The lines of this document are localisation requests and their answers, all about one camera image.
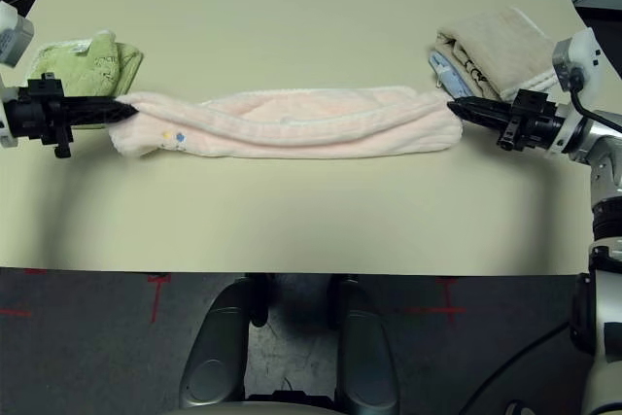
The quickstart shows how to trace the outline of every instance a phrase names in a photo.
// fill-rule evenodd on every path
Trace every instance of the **beige towel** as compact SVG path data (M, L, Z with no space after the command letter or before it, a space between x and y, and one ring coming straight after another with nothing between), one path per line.
M520 88L543 91L557 83L551 65L555 44L516 8L444 26L435 48L476 96L510 102Z

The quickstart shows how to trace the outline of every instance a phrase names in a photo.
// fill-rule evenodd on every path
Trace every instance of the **beige table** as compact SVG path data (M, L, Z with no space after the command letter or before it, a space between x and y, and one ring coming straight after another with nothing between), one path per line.
M434 87L439 24L511 4L555 39L583 27L569 0L37 0L36 36L110 28L145 60L134 89L199 101L260 88ZM96 5L88 15L68 16ZM604 60L598 107L619 109ZM454 149L359 160L115 153L82 132L74 157L0 152L2 265L148 271L571 274L591 241L589 170L507 154L472 125Z

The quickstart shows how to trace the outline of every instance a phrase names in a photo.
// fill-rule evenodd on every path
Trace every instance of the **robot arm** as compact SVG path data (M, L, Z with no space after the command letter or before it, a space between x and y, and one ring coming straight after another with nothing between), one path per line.
M0 63L15 66L34 34L32 23L0 2ZM0 144L17 146L17 138L39 139L56 145L56 157L69 157L72 126L114 123L136 110L108 96L66 97L52 73L28 80L26 87L4 87L0 79Z
M589 273L577 278L570 336L594 355L582 412L622 410L622 116L593 113L601 49L591 29L559 43L553 65L570 105L521 89L512 104L463 97L448 104L466 121L493 128L506 151L541 148L592 168L594 242Z

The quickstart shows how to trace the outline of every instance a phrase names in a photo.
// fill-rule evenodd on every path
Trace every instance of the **folded towel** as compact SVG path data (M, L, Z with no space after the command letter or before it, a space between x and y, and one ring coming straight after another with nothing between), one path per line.
M473 95L456 67L442 53L432 51L430 54L430 65L436 73L436 87L443 85L454 99Z
M118 44L113 33L102 31L92 39L44 46L29 77L53 72L66 96L117 96L129 90L142 59L138 49Z
M161 94L119 98L137 115L109 127L117 150L198 156L346 158L439 151L462 125L444 92L405 86L243 92L192 105Z
M553 41L515 8L444 26L435 48L476 96L509 102L520 88L543 91L557 83Z

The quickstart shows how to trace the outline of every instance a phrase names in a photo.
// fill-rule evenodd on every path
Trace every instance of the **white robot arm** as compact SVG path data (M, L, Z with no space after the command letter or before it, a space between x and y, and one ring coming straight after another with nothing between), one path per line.
M622 410L622 116L589 110L601 55L589 28L557 45L553 65L570 93L569 106L523 89L512 104L476 97L448 104L462 119L498 130L504 150L542 148L592 167L594 242L589 273L577 278L570 318L572 341L594 356L583 397L586 415Z

